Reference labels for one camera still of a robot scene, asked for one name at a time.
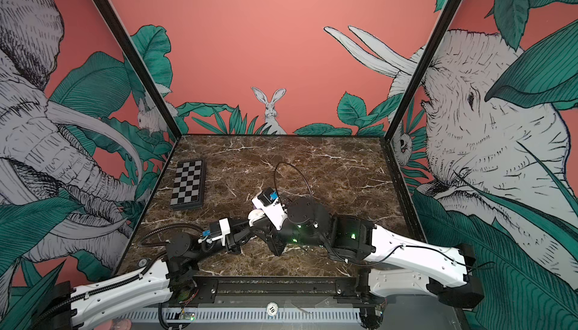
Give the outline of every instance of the chessboard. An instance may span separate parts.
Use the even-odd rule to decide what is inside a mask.
[[[205,194],[206,163],[204,160],[187,160],[177,164],[170,207],[184,210],[203,205]]]

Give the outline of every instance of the marble tabletop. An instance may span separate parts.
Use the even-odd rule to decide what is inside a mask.
[[[201,208],[173,211],[169,207],[179,161],[203,158],[207,172]],[[171,158],[147,213],[119,267],[119,274],[137,268],[141,258],[154,258],[161,247],[136,247],[145,233],[161,226],[192,222],[202,228],[224,217],[245,217],[251,198],[273,187],[279,161],[298,167],[314,198],[331,213],[367,218],[386,229],[409,236],[379,138],[362,137],[244,137],[184,136]],[[289,198],[308,195],[301,176],[291,167],[278,171],[278,189]],[[170,232],[151,240],[167,239]],[[331,261],[322,248],[288,245],[277,257],[254,238],[241,255],[220,253],[199,263],[199,275],[221,276],[354,276],[354,265]]]

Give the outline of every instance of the cable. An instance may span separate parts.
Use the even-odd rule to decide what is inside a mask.
[[[158,246],[166,246],[166,242],[150,242],[150,243],[143,243],[144,240],[148,239],[151,236],[156,235],[157,233],[162,233],[163,231],[166,230],[171,230],[172,228],[192,228],[193,230],[196,230],[200,233],[203,233],[203,229],[202,227],[199,227],[195,224],[191,224],[191,223],[177,223],[177,224],[170,224],[170,225],[166,225],[163,227],[159,227],[153,231],[150,231],[149,233],[143,235],[137,242],[136,245],[138,247],[158,247]]]
[[[303,181],[305,181],[305,184],[307,185],[307,189],[309,190],[309,196],[313,197],[313,191],[311,190],[311,187],[309,187],[309,182],[307,182],[307,179],[305,178],[305,176],[301,173],[301,171],[299,170],[299,168],[293,166],[292,164],[290,164],[289,162],[278,162],[277,166],[275,166],[275,169],[273,170],[273,187],[275,187],[275,193],[277,194],[277,197],[279,199],[279,203],[283,206],[283,202],[281,201],[281,195],[279,195],[279,191],[277,190],[277,178],[276,178],[276,174],[277,174],[277,170],[279,168],[280,164],[285,164],[288,165],[290,167],[293,167],[297,172],[299,172],[299,174],[301,175],[301,177],[303,178]]]
[[[34,321],[34,323],[28,328],[28,330],[33,330],[35,327],[37,327],[42,321],[44,321],[45,319],[49,318],[53,313],[55,313],[58,309],[60,309],[62,306],[66,306],[68,304],[72,304],[75,301],[78,300],[82,300],[86,298],[86,295],[88,294],[89,297],[92,295],[96,295],[96,294],[100,294],[101,292],[105,292],[108,290],[112,290],[114,288],[129,284],[135,280],[138,280],[141,278],[141,275],[144,275],[148,272],[148,270],[150,270],[151,267],[153,267],[154,263],[159,260],[161,257],[163,257],[164,255],[166,255],[166,252],[163,251],[162,253],[158,254],[153,261],[151,261],[148,265],[146,265],[141,272],[139,273],[139,275],[135,275],[132,277],[129,277],[127,279],[124,279],[122,281],[119,281],[117,283],[113,283],[107,286],[103,286],[101,288],[97,288],[95,290],[90,290],[87,292],[84,292],[82,294],[76,295],[74,297],[69,298],[68,300],[62,301],[60,304],[56,304],[53,307],[49,308],[47,311],[45,311],[44,313],[42,313],[42,315],[40,315],[38,317],[38,319],[36,321]]]

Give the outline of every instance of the wire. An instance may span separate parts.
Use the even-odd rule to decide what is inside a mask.
[[[148,272],[148,270],[150,270],[151,267],[153,267],[154,263],[159,260],[161,257],[163,257],[164,255],[166,255],[166,252],[163,251],[162,253],[158,254],[153,261],[151,261],[148,265],[146,265],[141,272],[139,272],[139,275],[135,275],[132,277],[129,277],[127,279],[124,279],[122,281],[119,281],[117,283],[113,283],[107,286],[103,286],[100,287],[98,289],[95,290],[90,290],[87,292],[84,292],[82,294],[76,295],[75,297],[71,297],[68,300],[62,301],[60,304],[56,304],[53,307],[49,308],[47,311],[45,311],[44,313],[42,313],[42,315],[40,315],[38,317],[38,319],[36,321],[34,321],[34,323],[28,328],[28,330],[33,330],[35,327],[37,327],[42,321],[44,321],[45,319],[47,319],[48,317],[50,317],[53,313],[55,313],[58,309],[60,309],[62,306],[66,306],[68,304],[72,304],[75,301],[78,300],[82,300],[82,299],[86,299],[86,295],[88,294],[89,297],[92,295],[96,295],[96,294],[100,294],[101,292],[105,292],[108,290],[112,290],[114,288],[117,287],[121,287],[123,285],[129,284],[135,280],[138,280],[141,278],[141,275],[144,275]]]
[[[292,164],[290,164],[289,162],[278,162],[277,166],[275,166],[275,170],[273,170],[273,187],[275,187],[275,193],[277,194],[277,197],[279,199],[279,203],[283,206],[283,202],[281,201],[281,195],[279,195],[279,191],[277,190],[277,178],[276,178],[276,174],[277,174],[277,170],[279,168],[280,164],[285,164],[287,166],[293,167],[297,172],[299,172],[299,174],[301,175],[301,177],[303,178],[303,181],[305,181],[305,184],[307,185],[307,189],[309,190],[309,196],[313,197],[313,191],[311,190],[311,187],[309,187],[309,182],[307,182],[307,179],[305,178],[305,176],[301,173],[301,171],[299,170],[299,168],[293,166]]]

